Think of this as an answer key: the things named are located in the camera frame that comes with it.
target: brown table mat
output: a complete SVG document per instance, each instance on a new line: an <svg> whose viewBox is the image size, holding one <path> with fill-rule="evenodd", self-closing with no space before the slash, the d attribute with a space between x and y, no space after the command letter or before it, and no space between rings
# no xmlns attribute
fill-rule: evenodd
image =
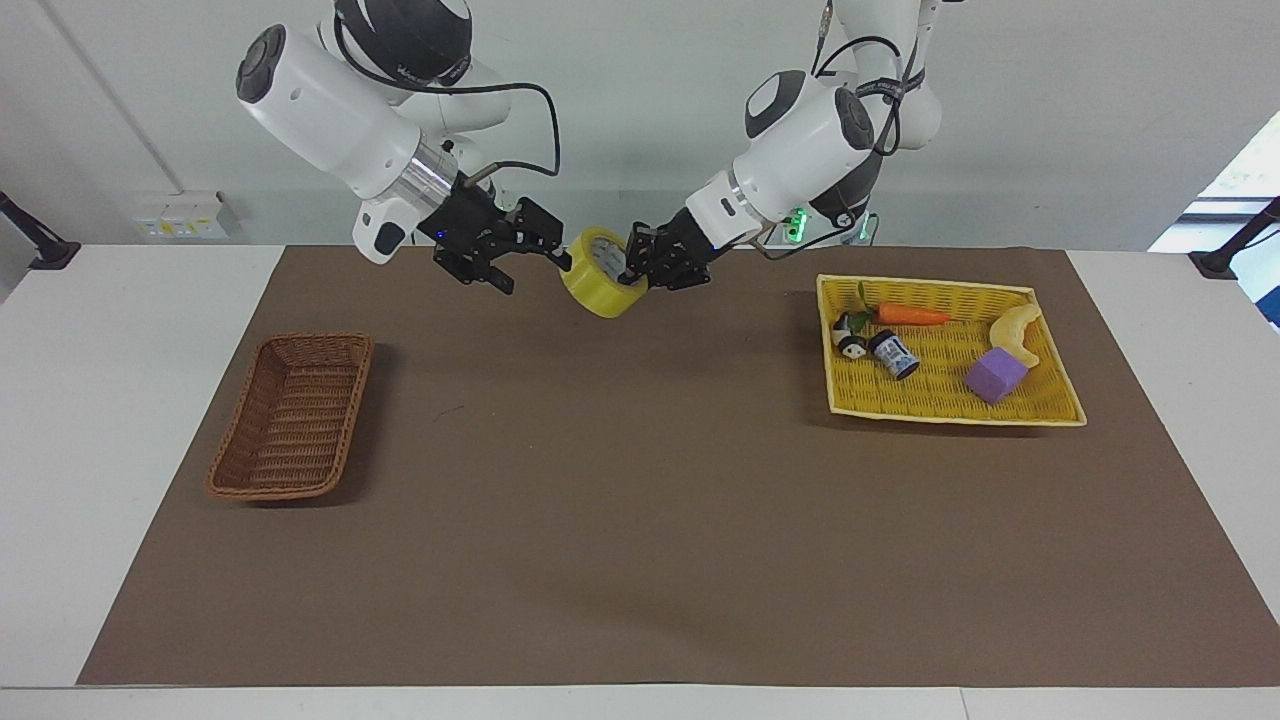
<svg viewBox="0 0 1280 720"><path fill-rule="evenodd" d="M83 684L1280 685L1280 629L1062 252L733 252L620 320L293 247ZM814 275L1032 286L1082 429L827 413ZM201 480L253 347L372 334L346 475Z"/></svg>

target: yellow tape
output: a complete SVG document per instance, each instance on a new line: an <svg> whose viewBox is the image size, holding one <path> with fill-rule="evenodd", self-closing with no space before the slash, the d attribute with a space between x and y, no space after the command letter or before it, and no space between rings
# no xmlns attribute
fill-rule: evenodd
<svg viewBox="0 0 1280 720"><path fill-rule="evenodd" d="M634 286L614 279L626 266L626 249L627 243L605 228L586 228L568 246L573 268L561 273L561 279L582 307L602 318L617 318L649 291L648 278Z"/></svg>

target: basket rim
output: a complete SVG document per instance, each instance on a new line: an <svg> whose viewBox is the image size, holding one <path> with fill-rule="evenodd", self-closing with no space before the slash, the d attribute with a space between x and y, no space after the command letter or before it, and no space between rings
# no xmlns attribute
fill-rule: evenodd
<svg viewBox="0 0 1280 720"><path fill-rule="evenodd" d="M890 282L890 283L919 283L919 284L934 284L934 286L951 286L951 287L968 287L978 290L1004 290L1012 291L1019 295L1028 297L1030 302L1039 305L1039 299L1036 297L1036 288L1012 286L1012 284L997 284L997 283L977 283L966 281L933 281L925 278L893 278L886 275L836 275L823 273L818 275L817 291L818 291L818 318L820 320L822 332L822 361L823 370L827 380L827 409L833 415L847 415L854 418L865 418L869 420L899 420L904 423L925 423L932 425L988 425L988 427L1020 427L1020 428L1083 428L1088 424L1088 416L1084 414L1084 406L1080 404L1080 396L1075 392L1075 384L1071 383L1071 377L1066 372L1066 364L1062 363L1062 356L1057 351L1057 343L1053 341L1053 334L1050 332L1048 320L1042 315L1039 318L1041 331L1044 333L1044 341L1048 343L1050 354L1053 357L1053 363L1057 364L1059 372L1062 375L1062 384L1066 388L1066 395L1071 401L1071 407L1075 410L1075 418L1073 419L1048 419L1048 420L1034 420L1034 419L1020 419L1020 420L977 420L972 418L946 418L941 415L899 415L892 413L870 413L865 410L849 410L846 407L840 407L836 405L836 387L833 383L835 372L832 368L832 361L835 360L831 348L829 331L832 324L831 316L827 313L827 305L823 302L822 291L824 286L832 281L872 281L872 282Z"/></svg>
<svg viewBox="0 0 1280 720"><path fill-rule="evenodd" d="M266 352L268 346L273 342L296 340L349 340L365 350L364 359L360 365L356 366L356 378L352 384L351 400L347 404L347 411L343 415L342 421L340 437L348 438L347 442L338 443L338 451L334 454L333 465L323 482L294 488L229 488L219 486L215 482L218 470L221 468L227 450L230 447L232 439L236 437L236 430L239 428L241 414L244 410L244 404L248 401L248 392L253 386L253 378L257 375L259 360L261 360L262 354ZM214 461L210 464L209 471L205 474L205 491L209 495L223 500L271 501L319 497L337 487L338 480L342 478L343 468L347 465L347 454L351 450L349 438L356 425L356 416L360 413L360 405L364 398L365 384L369 380L369 369L372 363L375 347L376 345L374 343L372 336L361 332L282 333L269 336L259 342L257 347L253 350L253 361L244 377L244 383L241 386L239 397L236 401L236 410L232 413L230 424L228 424L227 430L223 433L218 454L214 455Z"/></svg>

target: purple cube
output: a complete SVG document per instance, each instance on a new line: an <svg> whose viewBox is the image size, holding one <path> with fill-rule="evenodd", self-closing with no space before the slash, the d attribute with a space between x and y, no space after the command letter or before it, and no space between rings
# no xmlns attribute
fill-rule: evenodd
<svg viewBox="0 0 1280 720"><path fill-rule="evenodd" d="M978 397L995 405L1018 389L1027 373L1027 365L1004 347L997 347L978 360L964 382Z"/></svg>

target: carrot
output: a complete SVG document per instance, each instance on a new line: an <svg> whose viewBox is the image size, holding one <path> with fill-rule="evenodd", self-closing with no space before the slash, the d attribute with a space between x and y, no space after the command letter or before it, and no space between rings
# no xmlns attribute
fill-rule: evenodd
<svg viewBox="0 0 1280 720"><path fill-rule="evenodd" d="M950 313L913 307L897 302L881 302L876 307L876 322L882 325L941 325L951 320Z"/></svg>

